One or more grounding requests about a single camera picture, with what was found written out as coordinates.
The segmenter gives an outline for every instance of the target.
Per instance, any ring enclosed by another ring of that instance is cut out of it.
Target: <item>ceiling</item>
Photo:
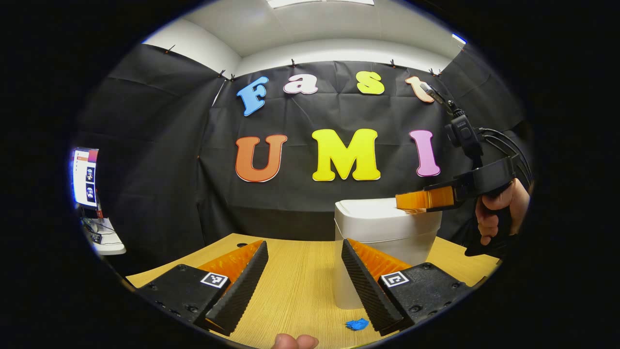
[[[219,0],[184,18],[218,37],[241,57],[320,39],[373,39],[422,48],[449,59],[461,50],[452,32],[405,1],[375,5],[308,2],[273,9],[267,0]]]

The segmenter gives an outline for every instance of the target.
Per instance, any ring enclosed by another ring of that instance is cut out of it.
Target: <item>screw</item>
[[[195,306],[185,306],[185,308],[186,308],[189,312],[193,312],[193,313],[197,313],[197,312],[198,312],[198,308],[196,308]]]

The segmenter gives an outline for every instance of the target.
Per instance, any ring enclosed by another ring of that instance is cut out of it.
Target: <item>letter f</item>
[[[265,101],[258,99],[258,97],[265,97],[267,94],[265,86],[262,85],[267,83],[267,81],[269,81],[269,79],[266,76],[261,76],[256,81],[237,92],[237,96],[241,96],[243,104],[246,106],[246,110],[243,112],[244,116],[250,115],[265,105]]]

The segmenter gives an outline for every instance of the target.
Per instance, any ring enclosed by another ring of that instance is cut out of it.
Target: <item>ceiling light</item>
[[[467,43],[465,42],[465,40],[459,38],[456,34],[452,34],[452,37],[455,38],[458,42],[462,43],[463,45]]]
[[[273,7],[274,9],[277,9],[278,7],[282,7],[282,6],[301,4],[303,2],[316,2],[316,1],[321,1],[321,0],[269,0],[267,1],[267,3],[271,5],[271,7]]]
[[[374,6],[373,0],[327,0],[327,1],[345,1],[345,2],[355,2],[357,4],[366,4]]]

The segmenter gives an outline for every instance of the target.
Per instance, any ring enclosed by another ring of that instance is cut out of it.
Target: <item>cable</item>
[[[486,140],[488,144],[491,144],[493,147],[495,147],[497,150],[499,150],[500,152],[504,153],[504,155],[506,156],[510,156],[504,149],[500,148],[497,144],[492,143],[490,140]],[[525,177],[525,181],[528,183],[528,188],[530,187],[530,181],[528,178],[528,175],[525,174],[525,171],[523,171],[523,168],[521,166],[519,166],[519,164],[516,164],[516,167],[519,169],[519,171],[521,171],[521,174],[523,175],[523,177]]]
[[[521,150],[521,148],[519,148],[519,146],[512,139],[510,139],[510,137],[508,137],[507,135],[499,132],[498,130],[485,129],[485,128],[481,128],[481,129],[482,129],[483,132],[484,131],[490,131],[490,132],[495,132],[498,135],[504,136],[510,143],[512,143],[517,148],[517,150],[519,150],[519,152],[521,153],[521,157],[523,158],[523,163],[525,164],[525,167],[526,167],[526,169],[529,172],[529,176],[533,177],[532,169],[531,169],[531,167],[529,167],[528,159],[525,157],[525,153],[523,153],[523,150]]]
[[[97,221],[95,221],[95,220],[92,220],[92,219],[90,219],[90,218],[84,218],[84,219],[87,219],[89,222],[95,223],[95,224],[97,224],[97,225],[99,225],[99,226],[101,226],[101,227],[103,227],[103,228],[106,228],[106,229],[108,229],[108,230],[110,230],[110,231],[116,232],[116,230],[114,230],[114,229],[112,229],[112,228],[110,228],[110,227],[106,227],[105,225],[103,225],[103,224],[101,224],[101,223],[98,223],[98,222],[97,222]]]
[[[489,135],[483,135],[483,137],[484,138],[488,137],[488,138],[492,138],[492,139],[498,140],[499,142],[504,144],[508,149],[512,150],[513,153],[519,155],[519,153],[517,153],[516,150],[513,147],[509,146],[508,143],[504,142],[503,140],[501,140],[501,139],[499,139],[499,138],[497,138],[495,136],[489,136]],[[521,155],[521,162],[523,162],[523,164],[525,165],[526,170],[528,170],[529,176],[532,177],[532,171],[529,169],[529,166],[527,164],[527,160],[525,160],[525,155],[523,153],[521,153],[520,155]]]

